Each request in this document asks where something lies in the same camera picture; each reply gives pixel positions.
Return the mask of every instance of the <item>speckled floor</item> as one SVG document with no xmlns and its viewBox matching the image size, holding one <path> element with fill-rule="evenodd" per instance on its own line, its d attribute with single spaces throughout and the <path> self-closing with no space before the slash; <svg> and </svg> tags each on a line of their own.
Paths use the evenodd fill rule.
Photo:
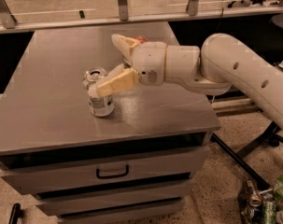
<svg viewBox="0 0 283 224">
<path fill-rule="evenodd" d="M 233 150 L 238 150 L 256 138 L 270 123 L 263 113 L 219 117 L 221 129 L 216 134 Z M 248 178 L 216 143 L 210 143 L 210 154 L 202 169 L 193 178 L 193 189 L 184 199 L 182 211 L 160 217 L 148 217 L 118 224 L 239 224 L 237 194 L 242 181 Z M 268 183 L 274 184 L 283 175 L 283 145 L 260 146 L 245 160 Z M 11 206 L 19 202 L 25 212 L 21 224 L 54 224 L 56 217 L 47 217 L 35 207 L 30 195 L 21 196 L 0 178 L 0 223 L 7 223 Z"/>
</svg>

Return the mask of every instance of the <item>gray cabinet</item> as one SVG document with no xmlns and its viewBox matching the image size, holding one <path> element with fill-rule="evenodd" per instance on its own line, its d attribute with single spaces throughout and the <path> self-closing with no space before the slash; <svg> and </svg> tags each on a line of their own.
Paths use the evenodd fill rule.
<svg viewBox="0 0 283 224">
<path fill-rule="evenodd" d="M 171 84 L 116 94 L 94 117 L 82 75 L 121 63 L 116 32 L 177 43 L 164 22 L 37 31 L 0 102 L 2 178 L 63 224 L 180 210 L 219 127 L 205 96 Z"/>
</svg>

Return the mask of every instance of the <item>drawer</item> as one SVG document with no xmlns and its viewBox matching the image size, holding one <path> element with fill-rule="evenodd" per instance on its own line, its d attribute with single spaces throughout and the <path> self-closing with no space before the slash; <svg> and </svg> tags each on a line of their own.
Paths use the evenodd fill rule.
<svg viewBox="0 0 283 224">
<path fill-rule="evenodd" d="M 208 146 L 67 163 L 46 170 L 10 171 L 2 178 L 20 194 L 37 194 L 199 170 Z"/>
<path fill-rule="evenodd" d="M 59 224 L 107 224 L 175 213 L 182 210 L 182 207 L 183 202 L 181 199 L 144 203 L 113 210 L 90 212 L 84 215 L 65 217 L 59 220 Z"/>
<path fill-rule="evenodd" d="M 42 202 L 38 207 L 48 216 L 60 216 L 114 206 L 184 197 L 190 193 L 190 190 L 191 179 L 187 179 L 62 197 Z"/>
</svg>

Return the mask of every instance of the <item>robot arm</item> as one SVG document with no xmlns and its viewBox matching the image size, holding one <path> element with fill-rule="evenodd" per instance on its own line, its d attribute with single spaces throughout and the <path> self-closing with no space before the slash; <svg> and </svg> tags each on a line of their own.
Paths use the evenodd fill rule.
<svg viewBox="0 0 283 224">
<path fill-rule="evenodd" d="M 234 37 L 212 35 L 201 51 L 121 35 L 113 35 L 112 42 L 131 68 L 120 65 L 110 72 L 97 86 L 98 93 L 125 91 L 138 82 L 154 86 L 167 82 L 188 91 L 220 95 L 234 85 L 283 130 L 283 72 Z"/>
</svg>

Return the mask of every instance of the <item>can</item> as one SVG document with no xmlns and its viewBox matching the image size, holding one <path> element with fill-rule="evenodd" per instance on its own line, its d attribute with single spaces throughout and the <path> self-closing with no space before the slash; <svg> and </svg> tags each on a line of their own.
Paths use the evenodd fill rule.
<svg viewBox="0 0 283 224">
<path fill-rule="evenodd" d="M 83 78 L 83 85 L 85 89 L 88 91 L 95 86 L 96 81 L 100 78 L 106 77 L 107 72 L 104 68 L 91 68 L 88 69 Z M 91 112 L 96 117 L 105 117 L 111 114 L 114 110 L 114 103 L 112 95 L 104 96 L 104 97 L 92 97 L 89 95 L 88 103 L 90 105 Z"/>
<path fill-rule="evenodd" d="M 245 193 L 248 203 L 253 207 L 262 205 L 262 197 L 259 194 L 256 184 L 252 180 L 248 180 L 244 184 Z"/>
<path fill-rule="evenodd" d="M 276 224 L 276 206 L 273 202 L 264 202 L 262 209 L 262 224 Z"/>
</svg>

